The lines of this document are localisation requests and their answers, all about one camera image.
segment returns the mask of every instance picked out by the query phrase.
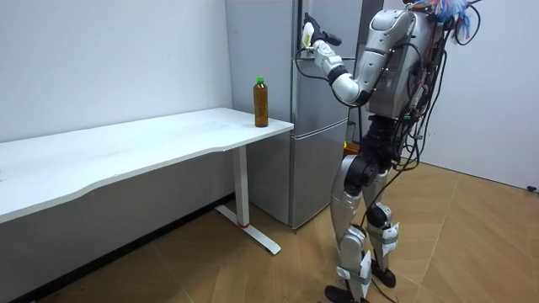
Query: robot leg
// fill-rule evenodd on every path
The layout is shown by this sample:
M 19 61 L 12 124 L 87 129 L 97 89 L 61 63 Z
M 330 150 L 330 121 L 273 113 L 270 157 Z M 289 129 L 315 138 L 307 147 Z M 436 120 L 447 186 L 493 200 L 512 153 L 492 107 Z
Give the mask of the robot leg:
M 347 290 L 331 285 L 326 287 L 326 296 L 335 303 L 367 302 L 365 297 L 371 283 L 371 252 L 364 253 L 366 233 L 360 226 L 351 224 L 361 195 L 349 194 L 343 190 L 344 178 L 353 160 L 354 156 L 343 160 L 334 182 L 330 203 L 339 251 L 337 274 L 346 280 L 347 287 Z
M 366 207 L 372 203 L 380 190 L 387 184 L 389 172 L 379 174 L 375 181 L 363 188 L 363 198 Z M 378 196 L 371 208 L 367 210 L 367 232 L 374 249 L 375 259 L 372 262 L 372 274 L 385 286 L 395 287 L 397 280 L 389 269 L 389 253 L 397 248 L 398 223 L 392 224 L 392 212 L 389 207 L 380 202 L 382 194 Z

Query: white wall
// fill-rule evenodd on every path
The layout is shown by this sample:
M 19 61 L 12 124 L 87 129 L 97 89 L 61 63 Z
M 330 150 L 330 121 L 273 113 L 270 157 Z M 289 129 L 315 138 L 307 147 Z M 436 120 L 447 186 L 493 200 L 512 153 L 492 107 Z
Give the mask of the white wall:
M 0 142 L 232 107 L 222 0 L 0 2 Z
M 232 107 L 224 0 L 0 2 L 0 142 L 214 107 Z M 0 302 L 232 191 L 216 153 L 3 223 Z
M 475 40 L 446 47 L 446 74 L 422 162 L 521 188 L 539 187 L 539 44 L 536 13 L 529 9 L 535 5 L 533 0 L 476 4 L 482 24 Z M 390 0 L 384 8 L 403 4 Z

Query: plastic bottle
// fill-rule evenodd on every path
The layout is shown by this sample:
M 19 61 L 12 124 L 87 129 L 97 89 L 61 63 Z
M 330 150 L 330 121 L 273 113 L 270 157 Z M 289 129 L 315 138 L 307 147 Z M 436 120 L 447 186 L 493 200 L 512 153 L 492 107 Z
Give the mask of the plastic bottle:
M 268 86 L 264 84 L 264 77 L 256 77 L 253 96 L 254 125 L 256 127 L 266 127 L 268 126 Z

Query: table leg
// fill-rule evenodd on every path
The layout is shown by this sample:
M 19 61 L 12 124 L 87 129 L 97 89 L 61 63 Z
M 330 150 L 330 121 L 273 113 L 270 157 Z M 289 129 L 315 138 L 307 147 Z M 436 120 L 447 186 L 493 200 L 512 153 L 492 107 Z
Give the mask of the table leg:
M 245 152 L 245 146 L 240 146 L 232 150 L 232 158 L 234 165 L 234 183 L 236 187 L 237 215 L 224 205 L 217 206 L 216 210 L 222 213 L 226 218 L 228 218 L 228 220 L 241 227 L 251 237 L 262 244 L 262 246 L 264 246 L 268 252 L 275 255 L 280 251 L 280 246 L 249 224 L 247 155 Z
M 249 226 L 249 197 L 247 183 L 247 152 L 245 146 L 232 150 L 234 165 L 234 185 L 236 189 L 237 224 L 245 228 Z

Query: silver refrigerator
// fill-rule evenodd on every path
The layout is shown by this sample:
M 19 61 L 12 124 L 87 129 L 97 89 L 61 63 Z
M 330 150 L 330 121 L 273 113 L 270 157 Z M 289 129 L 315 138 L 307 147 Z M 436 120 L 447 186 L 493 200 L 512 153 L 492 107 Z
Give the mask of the silver refrigerator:
M 227 0 L 234 109 L 253 113 L 253 85 L 263 76 L 270 118 L 295 125 L 290 134 L 247 146 L 249 200 L 294 229 L 329 203 L 349 114 L 326 82 L 296 71 L 303 14 L 342 39 L 334 49 L 354 71 L 361 6 L 361 0 Z M 322 76 L 312 58 L 298 63 Z

